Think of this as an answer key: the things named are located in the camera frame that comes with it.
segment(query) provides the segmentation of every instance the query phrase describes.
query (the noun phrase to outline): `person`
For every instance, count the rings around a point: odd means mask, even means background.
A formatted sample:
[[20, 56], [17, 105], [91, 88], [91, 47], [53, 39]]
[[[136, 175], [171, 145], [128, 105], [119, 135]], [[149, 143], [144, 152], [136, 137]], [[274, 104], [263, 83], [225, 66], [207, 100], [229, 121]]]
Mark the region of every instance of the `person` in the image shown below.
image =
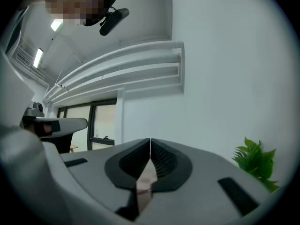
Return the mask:
[[92, 26], [105, 17], [116, 0], [24, 0], [10, 24], [4, 30], [0, 44], [8, 58], [15, 52], [21, 37], [22, 21], [28, 7], [45, 3], [46, 10], [57, 19], [76, 19], [85, 26]]

